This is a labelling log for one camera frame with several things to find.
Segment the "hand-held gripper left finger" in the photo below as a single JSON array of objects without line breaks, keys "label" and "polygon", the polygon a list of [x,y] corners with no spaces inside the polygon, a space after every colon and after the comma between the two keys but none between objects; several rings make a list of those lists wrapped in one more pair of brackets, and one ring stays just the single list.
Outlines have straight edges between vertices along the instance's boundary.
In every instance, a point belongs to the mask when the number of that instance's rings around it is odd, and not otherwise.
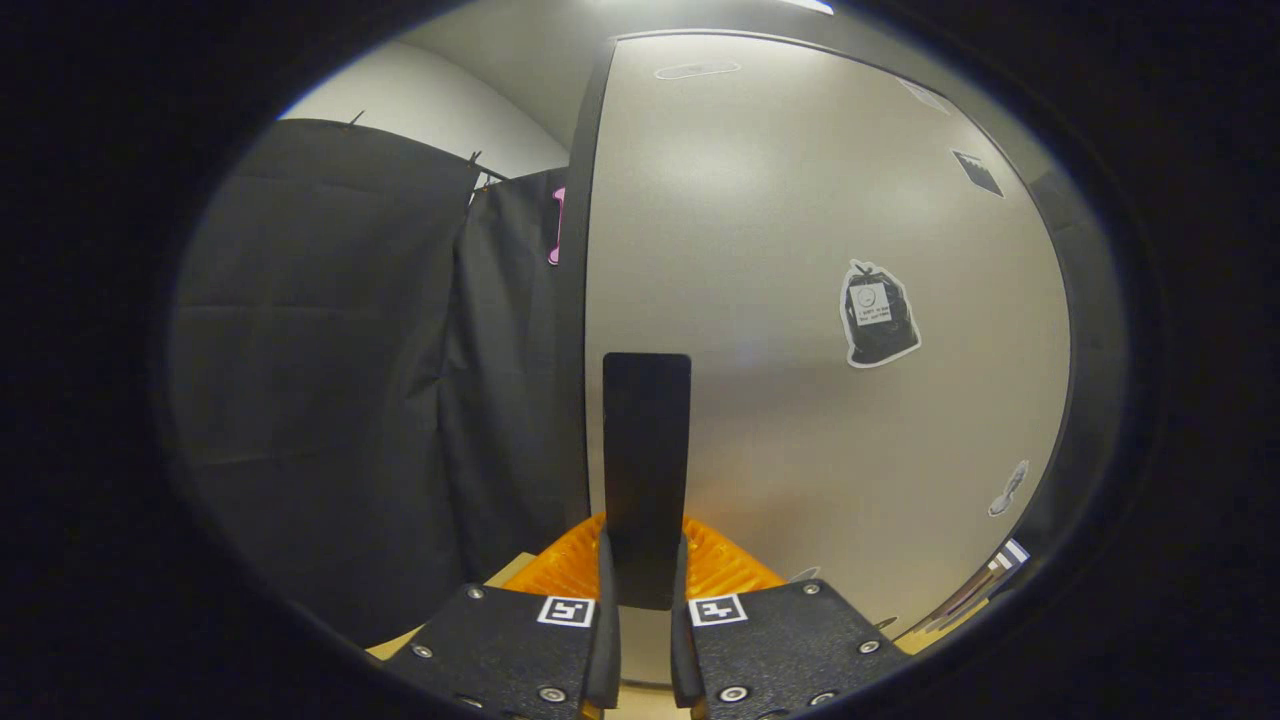
[{"label": "hand-held gripper left finger", "polygon": [[579,523],[499,585],[467,584],[383,659],[390,675],[484,719],[600,719],[620,693],[605,518]]}]

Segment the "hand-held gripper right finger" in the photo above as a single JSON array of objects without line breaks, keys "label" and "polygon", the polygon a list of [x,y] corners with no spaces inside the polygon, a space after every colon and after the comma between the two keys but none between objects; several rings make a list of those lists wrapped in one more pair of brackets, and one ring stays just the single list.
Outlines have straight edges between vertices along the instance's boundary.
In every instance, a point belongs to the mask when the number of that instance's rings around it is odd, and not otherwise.
[{"label": "hand-held gripper right finger", "polygon": [[786,582],[692,518],[682,532],[671,671],[691,717],[833,719],[908,666],[827,582]]}]

